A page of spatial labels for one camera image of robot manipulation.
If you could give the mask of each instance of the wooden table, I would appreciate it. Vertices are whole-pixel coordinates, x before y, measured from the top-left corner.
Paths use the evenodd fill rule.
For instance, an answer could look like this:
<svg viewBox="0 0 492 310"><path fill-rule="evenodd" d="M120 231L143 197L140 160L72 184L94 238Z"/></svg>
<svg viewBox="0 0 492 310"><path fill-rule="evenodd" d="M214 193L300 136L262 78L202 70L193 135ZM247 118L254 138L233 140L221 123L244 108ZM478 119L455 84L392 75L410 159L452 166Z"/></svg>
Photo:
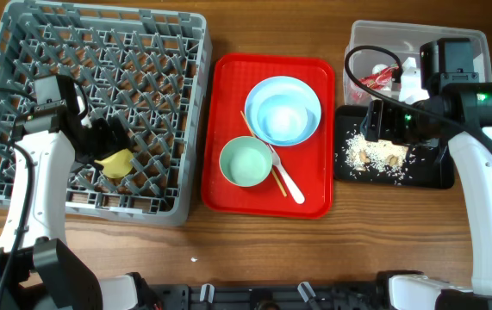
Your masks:
<svg viewBox="0 0 492 310"><path fill-rule="evenodd" d="M0 15L4 5L0 0ZM492 3L483 1L144 0L128 5L203 14L213 62L230 52L320 57L336 71L338 104L343 103L344 51L359 19L479 29L487 35L492 58ZM450 190L336 182L333 208L324 218L286 220L209 210L199 195L198 172L201 165L184 227L69 217L69 246L98 277L139 271L151 284L328 283L371 280L379 270L397 269L470 284L470 229L459 180ZM5 217L0 211L0 232Z"/></svg>

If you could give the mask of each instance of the green bowl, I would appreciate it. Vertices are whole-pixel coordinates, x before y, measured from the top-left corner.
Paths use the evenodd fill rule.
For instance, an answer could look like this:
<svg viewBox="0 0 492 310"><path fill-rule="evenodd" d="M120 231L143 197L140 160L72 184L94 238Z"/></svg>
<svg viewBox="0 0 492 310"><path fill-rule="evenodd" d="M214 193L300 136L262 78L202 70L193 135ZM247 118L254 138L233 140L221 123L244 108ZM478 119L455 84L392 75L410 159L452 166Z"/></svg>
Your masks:
<svg viewBox="0 0 492 310"><path fill-rule="evenodd" d="M222 148L219 167L230 183L241 187L254 186L263 182L271 172L271 150L260 139L238 137Z"/></svg>

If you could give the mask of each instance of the red snack wrapper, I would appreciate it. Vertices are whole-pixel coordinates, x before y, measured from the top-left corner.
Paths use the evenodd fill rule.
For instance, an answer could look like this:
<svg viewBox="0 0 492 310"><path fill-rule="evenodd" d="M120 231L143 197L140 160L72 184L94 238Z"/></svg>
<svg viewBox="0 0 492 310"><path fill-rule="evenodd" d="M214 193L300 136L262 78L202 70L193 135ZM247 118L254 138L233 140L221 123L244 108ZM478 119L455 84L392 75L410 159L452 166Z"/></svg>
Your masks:
<svg viewBox="0 0 492 310"><path fill-rule="evenodd" d="M399 66L397 64L393 64L378 73L372 74L368 77L363 77L359 81L360 83L370 87L373 90L380 90L385 87L393 76L393 72L397 70ZM355 83L351 82L352 93L351 97L356 102L359 103L369 96L367 92L361 90Z"/></svg>

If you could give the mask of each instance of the dish rack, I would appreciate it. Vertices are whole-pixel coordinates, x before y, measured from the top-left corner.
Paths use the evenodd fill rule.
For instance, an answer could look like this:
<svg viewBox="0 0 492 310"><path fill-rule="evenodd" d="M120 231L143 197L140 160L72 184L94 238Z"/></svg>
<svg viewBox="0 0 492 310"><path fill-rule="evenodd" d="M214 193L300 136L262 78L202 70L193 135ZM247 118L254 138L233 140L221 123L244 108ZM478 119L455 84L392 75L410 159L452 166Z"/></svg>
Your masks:
<svg viewBox="0 0 492 310"><path fill-rule="evenodd" d="M0 22L0 87L33 94L35 78L77 79L89 116L117 117L134 169L109 179L90 165L70 175L66 212L178 226L188 216L196 134L211 40L198 14L16 0ZM0 138L34 102L0 93ZM0 146L0 208L8 208L13 151Z"/></svg>

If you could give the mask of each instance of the chopstick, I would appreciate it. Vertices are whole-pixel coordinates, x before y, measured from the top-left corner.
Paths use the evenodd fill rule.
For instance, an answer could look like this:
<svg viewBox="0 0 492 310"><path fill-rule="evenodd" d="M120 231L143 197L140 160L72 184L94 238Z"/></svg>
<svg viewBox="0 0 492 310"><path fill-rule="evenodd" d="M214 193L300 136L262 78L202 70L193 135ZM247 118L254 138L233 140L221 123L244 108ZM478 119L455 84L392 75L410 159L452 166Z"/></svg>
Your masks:
<svg viewBox="0 0 492 310"><path fill-rule="evenodd" d="M251 127L249 127L249 124L247 123L247 118L246 116L244 115L244 112L243 111L240 111L240 113L242 114L242 118L244 118L244 122L246 123L246 126L247 126L247 129L249 129L249 132L252 134L252 137L253 138L257 138L255 136L255 133L253 133L253 130ZM278 178L278 175L277 173L274 171L274 167L271 168L271 172L272 172L272 176L274 177L274 179L277 181L277 184L278 184L278 187L280 188L280 190L282 191L282 195L284 197L287 197L288 194L286 194L286 189L283 188L282 186L282 183L280 182L280 179Z"/></svg>

